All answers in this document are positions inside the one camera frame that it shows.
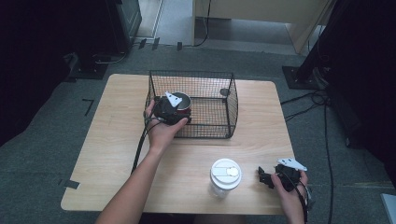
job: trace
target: gray carpet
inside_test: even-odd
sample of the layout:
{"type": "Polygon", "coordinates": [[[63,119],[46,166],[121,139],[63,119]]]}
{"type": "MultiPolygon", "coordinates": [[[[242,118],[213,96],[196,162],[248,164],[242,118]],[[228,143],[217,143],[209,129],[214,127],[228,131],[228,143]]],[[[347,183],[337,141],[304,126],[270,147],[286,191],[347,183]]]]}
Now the gray carpet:
{"type": "MultiPolygon", "coordinates": [[[[111,64],[103,80],[61,83],[24,133],[0,147],[0,223],[93,223],[98,212],[68,212],[60,204],[63,181],[72,174],[106,80],[111,74],[149,70],[233,72],[238,79],[269,80],[280,101],[309,91],[289,90],[282,65],[299,66],[301,56],[159,46],[133,49],[111,64]],[[89,102],[92,109],[85,116],[89,102]]],[[[312,105],[309,98],[283,106],[284,115],[312,105]]],[[[389,223],[380,193],[396,194],[383,164],[365,149],[350,149],[337,117],[327,108],[329,149],[334,178],[332,223],[389,223]]],[[[317,107],[288,123],[296,159],[308,168],[316,204],[311,223],[327,223],[330,172],[324,138],[324,108],[317,107]]],[[[282,216],[247,216],[247,223],[285,223],[282,216]]]]}

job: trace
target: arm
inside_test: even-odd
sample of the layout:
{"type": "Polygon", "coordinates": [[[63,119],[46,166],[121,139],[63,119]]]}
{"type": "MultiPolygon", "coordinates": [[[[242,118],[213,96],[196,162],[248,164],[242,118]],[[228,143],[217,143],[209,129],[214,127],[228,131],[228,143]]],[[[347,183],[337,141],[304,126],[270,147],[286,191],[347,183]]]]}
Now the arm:
{"type": "MultiPolygon", "coordinates": [[[[147,116],[150,114],[152,107],[154,107],[154,101],[151,101],[146,109],[147,116]]],[[[187,119],[182,119],[173,126],[156,125],[158,122],[158,120],[153,120],[148,126],[148,129],[153,128],[148,133],[150,147],[147,156],[107,204],[96,223],[139,222],[163,153],[171,144],[177,131],[187,123],[187,119]]]]}
{"type": "MultiPolygon", "coordinates": [[[[306,176],[304,171],[300,171],[300,174],[301,174],[301,182],[306,186],[308,183],[308,177],[306,176]]],[[[283,188],[282,183],[280,182],[280,179],[276,174],[271,175],[271,179],[274,183],[277,194],[280,197],[280,203],[283,212],[285,213],[288,224],[295,224],[295,223],[304,224],[304,211],[296,190],[287,192],[283,188]]],[[[300,184],[298,185],[297,188],[300,191],[300,193],[303,195],[303,197],[306,197],[304,187],[300,184]]]]}

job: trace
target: white cup lid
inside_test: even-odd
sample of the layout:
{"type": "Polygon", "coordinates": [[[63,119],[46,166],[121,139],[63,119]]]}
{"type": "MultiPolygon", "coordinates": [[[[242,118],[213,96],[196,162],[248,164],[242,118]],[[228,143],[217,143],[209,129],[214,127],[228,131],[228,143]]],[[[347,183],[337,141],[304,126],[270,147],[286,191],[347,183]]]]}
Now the white cup lid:
{"type": "Polygon", "coordinates": [[[234,189],[242,179],[239,165],[230,159],[215,161],[210,172],[212,182],[221,189],[234,189]]]}

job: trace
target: wire cage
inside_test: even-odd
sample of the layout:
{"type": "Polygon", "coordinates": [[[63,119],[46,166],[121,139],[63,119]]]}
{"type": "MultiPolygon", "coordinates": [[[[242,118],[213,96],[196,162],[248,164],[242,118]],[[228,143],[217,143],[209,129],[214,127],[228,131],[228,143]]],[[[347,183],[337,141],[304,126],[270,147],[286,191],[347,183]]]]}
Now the wire cage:
{"type": "Polygon", "coordinates": [[[238,97],[233,73],[150,71],[146,107],[166,91],[191,98],[191,122],[175,137],[231,138],[238,118],[238,97]]]}

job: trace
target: black wire cage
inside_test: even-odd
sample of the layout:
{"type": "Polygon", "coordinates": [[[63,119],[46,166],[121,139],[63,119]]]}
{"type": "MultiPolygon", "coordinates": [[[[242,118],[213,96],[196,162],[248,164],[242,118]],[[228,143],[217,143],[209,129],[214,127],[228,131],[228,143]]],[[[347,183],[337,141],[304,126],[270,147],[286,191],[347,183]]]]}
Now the black wire cage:
{"type": "Polygon", "coordinates": [[[233,73],[203,71],[150,71],[146,107],[165,92],[183,92],[191,98],[191,122],[175,137],[231,138],[238,118],[233,73]]]}

